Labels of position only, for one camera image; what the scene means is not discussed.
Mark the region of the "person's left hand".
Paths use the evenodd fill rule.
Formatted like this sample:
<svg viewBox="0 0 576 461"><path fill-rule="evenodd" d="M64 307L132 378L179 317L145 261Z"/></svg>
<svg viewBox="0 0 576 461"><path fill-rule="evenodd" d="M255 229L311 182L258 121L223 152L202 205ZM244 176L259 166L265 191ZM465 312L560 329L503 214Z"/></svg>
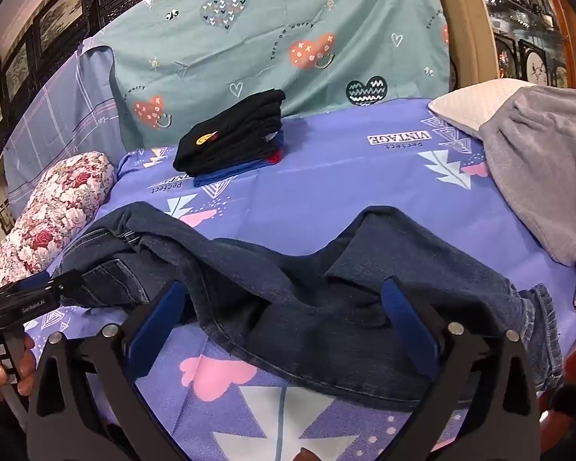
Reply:
<svg viewBox="0 0 576 461"><path fill-rule="evenodd" d="M34 377L36 371L36 358L32 352L35 342L28 333L23 338L25 345L25 352L22 354L18 368L20 373L20 380L17 384L17 390L20 395L28 396L31 394L34 384ZM4 399L1 388L8 384L8 377L6 370L0 364L0 401Z"/></svg>

